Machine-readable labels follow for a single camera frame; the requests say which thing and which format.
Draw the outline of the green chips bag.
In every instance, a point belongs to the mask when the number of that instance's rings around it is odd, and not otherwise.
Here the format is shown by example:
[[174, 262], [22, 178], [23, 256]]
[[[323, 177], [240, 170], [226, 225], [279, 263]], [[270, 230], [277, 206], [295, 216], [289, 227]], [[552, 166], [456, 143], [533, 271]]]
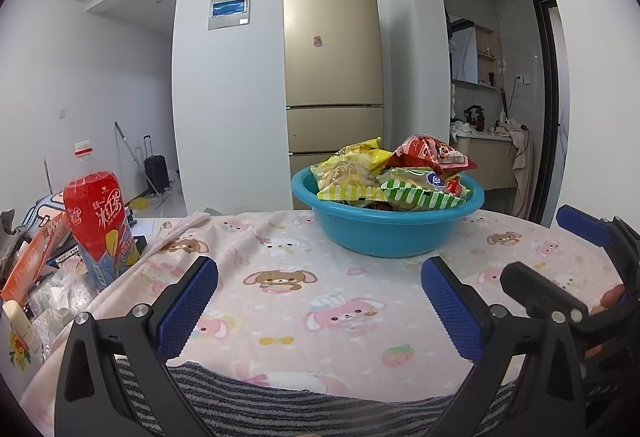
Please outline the green chips bag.
[[394, 210], [449, 210], [464, 204], [472, 192], [458, 174], [442, 177], [433, 168], [390, 168], [378, 175], [384, 196]]

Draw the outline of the striped grey cloth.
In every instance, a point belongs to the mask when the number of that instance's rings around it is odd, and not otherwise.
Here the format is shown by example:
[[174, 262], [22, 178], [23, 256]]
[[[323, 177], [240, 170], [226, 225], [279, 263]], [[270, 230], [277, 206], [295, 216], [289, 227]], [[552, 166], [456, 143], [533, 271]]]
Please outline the striped grey cloth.
[[217, 436], [424, 436], [454, 400], [382, 402], [258, 386], [186, 362], [168, 369]]

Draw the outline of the orange box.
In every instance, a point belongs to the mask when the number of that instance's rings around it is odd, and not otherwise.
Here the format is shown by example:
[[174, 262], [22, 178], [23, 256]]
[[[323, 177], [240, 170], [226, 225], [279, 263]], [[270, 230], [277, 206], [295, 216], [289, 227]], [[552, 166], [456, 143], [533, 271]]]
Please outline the orange box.
[[9, 274], [1, 291], [3, 301], [25, 303], [28, 290], [39, 277], [44, 264], [69, 233], [70, 225], [65, 213], [49, 220], [39, 230]]

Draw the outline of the beige bathroom cabinet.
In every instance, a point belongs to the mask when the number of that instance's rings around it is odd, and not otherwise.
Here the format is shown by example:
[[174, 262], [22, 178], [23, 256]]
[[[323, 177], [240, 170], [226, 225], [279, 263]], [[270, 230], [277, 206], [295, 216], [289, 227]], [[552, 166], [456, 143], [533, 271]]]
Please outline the beige bathroom cabinet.
[[476, 164], [466, 174], [485, 191], [518, 188], [518, 177], [529, 170], [528, 157], [513, 143], [510, 135], [462, 133], [452, 141], [454, 149]]

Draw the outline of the red iced tea bottle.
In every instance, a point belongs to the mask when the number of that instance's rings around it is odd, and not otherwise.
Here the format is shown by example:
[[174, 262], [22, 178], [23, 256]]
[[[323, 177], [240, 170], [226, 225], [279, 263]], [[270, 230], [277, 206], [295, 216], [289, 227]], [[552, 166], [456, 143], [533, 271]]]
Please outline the red iced tea bottle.
[[76, 166], [63, 189], [65, 213], [88, 274], [105, 289], [139, 261], [116, 175], [94, 154], [91, 142], [77, 142]]

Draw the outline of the pink cartoon tablecloth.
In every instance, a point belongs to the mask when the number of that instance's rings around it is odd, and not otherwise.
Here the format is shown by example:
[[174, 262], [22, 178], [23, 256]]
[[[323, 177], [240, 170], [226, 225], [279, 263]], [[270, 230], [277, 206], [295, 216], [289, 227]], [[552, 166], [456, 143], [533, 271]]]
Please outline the pink cartoon tablecloth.
[[216, 261], [218, 287], [186, 347], [168, 365], [198, 362], [260, 386], [381, 401], [453, 394], [471, 369], [420, 283], [439, 255], [487, 304], [524, 309], [501, 290], [502, 268], [522, 261], [589, 308], [620, 278], [602, 249], [560, 228], [479, 210], [446, 243], [415, 257], [376, 258], [330, 240], [311, 212], [165, 221], [148, 255], [89, 304], [96, 319], [156, 300], [199, 256]]

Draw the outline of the red snack packet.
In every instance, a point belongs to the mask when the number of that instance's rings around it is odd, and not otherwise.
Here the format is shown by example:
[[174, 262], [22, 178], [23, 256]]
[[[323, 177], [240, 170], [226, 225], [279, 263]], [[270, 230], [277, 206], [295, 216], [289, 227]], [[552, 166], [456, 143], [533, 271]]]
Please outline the red snack packet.
[[413, 135], [393, 151], [386, 168], [431, 168], [438, 175], [452, 175], [476, 170], [477, 165], [447, 142], [428, 135]]

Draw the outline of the blue plastic basin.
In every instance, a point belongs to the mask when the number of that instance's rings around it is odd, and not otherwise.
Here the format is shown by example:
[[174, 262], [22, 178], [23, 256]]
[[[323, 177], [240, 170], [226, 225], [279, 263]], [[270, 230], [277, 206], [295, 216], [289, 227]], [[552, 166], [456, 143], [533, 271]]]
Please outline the blue plastic basin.
[[471, 191], [462, 205], [449, 210], [394, 212], [359, 209], [317, 198], [318, 186], [310, 168], [297, 172], [291, 182], [293, 196], [309, 206], [326, 236], [359, 254], [402, 258], [425, 254], [442, 246], [462, 218], [485, 202], [484, 189], [468, 175], [461, 183]]

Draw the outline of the black suitcase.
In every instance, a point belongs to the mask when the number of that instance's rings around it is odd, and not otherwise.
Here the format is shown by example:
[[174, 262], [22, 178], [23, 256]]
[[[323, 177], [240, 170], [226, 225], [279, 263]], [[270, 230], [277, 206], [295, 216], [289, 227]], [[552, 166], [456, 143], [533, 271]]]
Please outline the black suitcase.
[[145, 176], [149, 178], [151, 194], [163, 194], [170, 188], [170, 180], [166, 159], [160, 154], [155, 154], [152, 147], [152, 137], [143, 137], [145, 159], [143, 162]]

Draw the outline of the yellow chips bag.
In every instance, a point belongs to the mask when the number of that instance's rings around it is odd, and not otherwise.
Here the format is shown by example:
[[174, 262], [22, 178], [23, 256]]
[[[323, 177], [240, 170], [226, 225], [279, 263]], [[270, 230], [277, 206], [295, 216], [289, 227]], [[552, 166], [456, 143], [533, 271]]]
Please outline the yellow chips bag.
[[348, 145], [325, 161], [311, 165], [319, 200], [333, 202], [386, 202], [378, 175], [392, 153], [376, 137]]

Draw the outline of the gold refrigerator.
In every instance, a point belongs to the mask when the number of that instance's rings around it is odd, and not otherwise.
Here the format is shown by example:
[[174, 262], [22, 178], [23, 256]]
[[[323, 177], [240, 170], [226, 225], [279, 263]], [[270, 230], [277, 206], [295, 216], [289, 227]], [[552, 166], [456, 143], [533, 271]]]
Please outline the gold refrigerator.
[[291, 173], [381, 137], [378, 0], [283, 0], [283, 33]]

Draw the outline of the grey electrical panel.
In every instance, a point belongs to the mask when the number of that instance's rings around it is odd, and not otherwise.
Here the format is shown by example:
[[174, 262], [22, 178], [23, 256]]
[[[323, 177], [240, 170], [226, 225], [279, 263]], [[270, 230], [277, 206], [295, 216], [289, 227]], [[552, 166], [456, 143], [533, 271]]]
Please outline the grey electrical panel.
[[210, 0], [208, 30], [247, 26], [250, 23], [250, 0]]

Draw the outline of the wall mirror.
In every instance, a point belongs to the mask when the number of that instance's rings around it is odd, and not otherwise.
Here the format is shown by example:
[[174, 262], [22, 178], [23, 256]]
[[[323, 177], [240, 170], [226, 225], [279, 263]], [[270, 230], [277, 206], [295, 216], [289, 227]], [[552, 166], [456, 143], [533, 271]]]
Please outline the wall mirror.
[[475, 23], [449, 14], [447, 16], [451, 77], [476, 84], [478, 79], [477, 40]]

